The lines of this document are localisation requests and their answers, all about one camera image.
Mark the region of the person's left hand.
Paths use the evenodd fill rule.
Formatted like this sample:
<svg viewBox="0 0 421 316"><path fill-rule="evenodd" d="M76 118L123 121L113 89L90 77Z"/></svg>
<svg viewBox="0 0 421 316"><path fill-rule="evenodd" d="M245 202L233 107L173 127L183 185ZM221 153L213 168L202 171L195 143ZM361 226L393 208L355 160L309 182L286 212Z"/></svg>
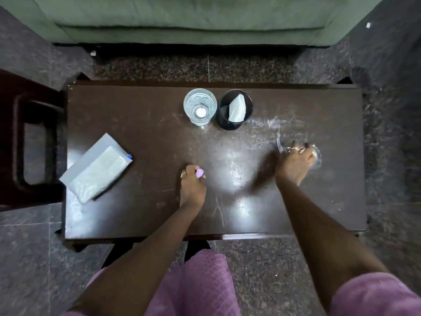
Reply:
<svg viewBox="0 0 421 316"><path fill-rule="evenodd" d="M180 175L180 207L196 214L202 209L207 192L205 180L196 178L194 174L197 168L200 167L189 164Z"/></svg>

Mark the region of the person's right hand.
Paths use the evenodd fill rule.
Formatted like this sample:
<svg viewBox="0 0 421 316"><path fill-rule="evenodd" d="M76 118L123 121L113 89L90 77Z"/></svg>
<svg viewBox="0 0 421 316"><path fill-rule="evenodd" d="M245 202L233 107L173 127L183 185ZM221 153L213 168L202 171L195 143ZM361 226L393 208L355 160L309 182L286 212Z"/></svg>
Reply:
<svg viewBox="0 0 421 316"><path fill-rule="evenodd" d="M313 162L311 148L308 148L302 154L293 150L289 155L281 155L275 170L275 181L278 188L285 183L299 186L307 176Z"/></svg>

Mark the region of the clear drinking glass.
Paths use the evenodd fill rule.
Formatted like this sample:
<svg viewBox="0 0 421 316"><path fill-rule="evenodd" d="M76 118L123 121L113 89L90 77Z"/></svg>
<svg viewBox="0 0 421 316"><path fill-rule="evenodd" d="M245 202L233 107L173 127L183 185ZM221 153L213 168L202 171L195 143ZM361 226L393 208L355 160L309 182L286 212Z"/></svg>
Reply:
<svg viewBox="0 0 421 316"><path fill-rule="evenodd" d="M293 143L310 143L307 140L303 139L303 138L299 138L299 137L293 137L293 136L287 136L286 133L282 133L280 131L278 131L276 133L276 144L277 144L277 148L279 150L279 153L282 155L289 155L285 148L287 146L292 145ZM320 168L322 165L322 154L320 152L320 150L318 149L318 147L316 146L316 161L314 160L313 164L310 166L311 170L315 170Z"/></svg>

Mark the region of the person's right forearm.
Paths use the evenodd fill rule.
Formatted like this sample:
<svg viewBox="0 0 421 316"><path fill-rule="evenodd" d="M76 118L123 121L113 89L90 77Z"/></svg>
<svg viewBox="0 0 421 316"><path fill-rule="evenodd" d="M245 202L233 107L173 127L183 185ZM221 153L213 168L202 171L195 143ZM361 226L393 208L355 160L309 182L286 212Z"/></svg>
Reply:
<svg viewBox="0 0 421 316"><path fill-rule="evenodd" d="M364 274L389 273L370 249L316 206L295 182L278 175L276 185L327 313L334 295L346 282Z"/></svg>

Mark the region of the person's left forearm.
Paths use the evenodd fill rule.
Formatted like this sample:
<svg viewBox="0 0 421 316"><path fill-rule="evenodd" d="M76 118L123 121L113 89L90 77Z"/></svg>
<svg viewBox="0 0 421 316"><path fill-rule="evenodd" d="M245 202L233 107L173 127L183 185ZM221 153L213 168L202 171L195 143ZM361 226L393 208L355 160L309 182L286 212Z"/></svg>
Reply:
<svg viewBox="0 0 421 316"><path fill-rule="evenodd" d="M176 213L98 275L70 311L84 316L142 316L204 199L204 194L181 197Z"/></svg>

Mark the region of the clear glass of water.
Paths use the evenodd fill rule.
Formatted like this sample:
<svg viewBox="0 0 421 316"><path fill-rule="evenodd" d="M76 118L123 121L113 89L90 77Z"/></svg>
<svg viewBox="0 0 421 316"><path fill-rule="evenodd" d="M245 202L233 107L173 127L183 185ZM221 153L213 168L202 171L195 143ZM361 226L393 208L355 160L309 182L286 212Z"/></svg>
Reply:
<svg viewBox="0 0 421 316"><path fill-rule="evenodd" d="M198 127L203 127L215 115L217 100L209 90L196 88L189 91L185 96L183 108L191 123Z"/></svg>

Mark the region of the black cup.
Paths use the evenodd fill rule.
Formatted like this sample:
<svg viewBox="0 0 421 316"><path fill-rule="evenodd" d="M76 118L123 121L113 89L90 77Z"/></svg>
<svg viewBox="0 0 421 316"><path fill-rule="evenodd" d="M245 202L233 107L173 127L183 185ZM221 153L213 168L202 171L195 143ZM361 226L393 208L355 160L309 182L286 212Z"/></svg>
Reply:
<svg viewBox="0 0 421 316"><path fill-rule="evenodd" d="M243 90L227 91L220 101L216 112L219 126L226 131L237 130L253 113L253 102Z"/></svg>

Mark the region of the white paper sachet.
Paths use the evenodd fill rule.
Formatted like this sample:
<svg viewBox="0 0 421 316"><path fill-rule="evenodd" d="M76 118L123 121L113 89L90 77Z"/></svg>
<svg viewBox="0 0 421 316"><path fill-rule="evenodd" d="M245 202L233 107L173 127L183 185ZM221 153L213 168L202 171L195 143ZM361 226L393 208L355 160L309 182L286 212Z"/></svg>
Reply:
<svg viewBox="0 0 421 316"><path fill-rule="evenodd" d="M243 94L239 94L229 104L228 121L232 123L241 123L245 120L246 103Z"/></svg>

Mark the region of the clear plastic bag white powder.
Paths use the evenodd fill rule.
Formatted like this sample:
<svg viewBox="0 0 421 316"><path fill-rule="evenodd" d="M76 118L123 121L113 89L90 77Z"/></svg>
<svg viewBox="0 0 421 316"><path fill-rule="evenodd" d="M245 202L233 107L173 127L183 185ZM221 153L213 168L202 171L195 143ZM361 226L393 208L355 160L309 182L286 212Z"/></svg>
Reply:
<svg viewBox="0 0 421 316"><path fill-rule="evenodd" d="M132 155L106 133L59 180L84 204L109 188L132 161Z"/></svg>

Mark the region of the pink quilted garment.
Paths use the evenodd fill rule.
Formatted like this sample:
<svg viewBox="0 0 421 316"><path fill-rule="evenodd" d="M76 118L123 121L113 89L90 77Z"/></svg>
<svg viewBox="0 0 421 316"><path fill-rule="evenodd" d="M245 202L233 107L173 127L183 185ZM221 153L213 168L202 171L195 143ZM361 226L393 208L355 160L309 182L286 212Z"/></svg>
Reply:
<svg viewBox="0 0 421 316"><path fill-rule="evenodd" d="M170 268L143 316L241 316L225 255L201 250ZM368 273L342 285L329 316L421 316L421 298L389 273Z"/></svg>

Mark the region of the green sofa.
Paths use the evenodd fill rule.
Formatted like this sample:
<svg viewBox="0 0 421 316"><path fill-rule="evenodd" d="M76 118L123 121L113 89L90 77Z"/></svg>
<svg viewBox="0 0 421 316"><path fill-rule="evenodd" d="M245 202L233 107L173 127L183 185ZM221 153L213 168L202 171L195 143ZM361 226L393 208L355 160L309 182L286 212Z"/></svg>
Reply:
<svg viewBox="0 0 421 316"><path fill-rule="evenodd" d="M52 43L339 42L382 0L0 0Z"/></svg>

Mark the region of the dark wooden chair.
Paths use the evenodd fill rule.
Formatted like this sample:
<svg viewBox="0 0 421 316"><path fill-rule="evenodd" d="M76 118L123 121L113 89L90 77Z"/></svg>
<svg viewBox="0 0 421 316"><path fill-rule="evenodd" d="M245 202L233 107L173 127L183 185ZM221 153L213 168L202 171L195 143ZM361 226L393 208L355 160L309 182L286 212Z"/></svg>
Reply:
<svg viewBox="0 0 421 316"><path fill-rule="evenodd" d="M57 127L63 95L0 69L0 212L63 201Z"/></svg>

